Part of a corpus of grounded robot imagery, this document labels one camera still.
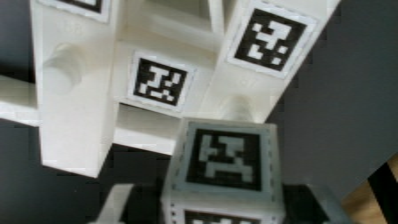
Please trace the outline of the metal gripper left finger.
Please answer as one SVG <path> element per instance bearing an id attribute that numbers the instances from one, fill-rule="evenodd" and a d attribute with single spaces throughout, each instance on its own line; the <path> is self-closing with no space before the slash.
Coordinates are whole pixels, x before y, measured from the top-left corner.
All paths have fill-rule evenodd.
<path id="1" fill-rule="evenodd" d="M 159 192 L 148 184 L 116 184 L 88 224 L 159 224 Z"/>

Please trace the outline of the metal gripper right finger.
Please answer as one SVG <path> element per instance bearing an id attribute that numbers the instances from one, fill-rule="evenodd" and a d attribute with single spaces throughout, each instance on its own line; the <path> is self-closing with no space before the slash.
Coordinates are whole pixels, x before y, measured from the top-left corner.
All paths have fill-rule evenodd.
<path id="1" fill-rule="evenodd" d="M 285 184 L 283 224 L 354 224 L 331 190 L 313 184 Z"/>

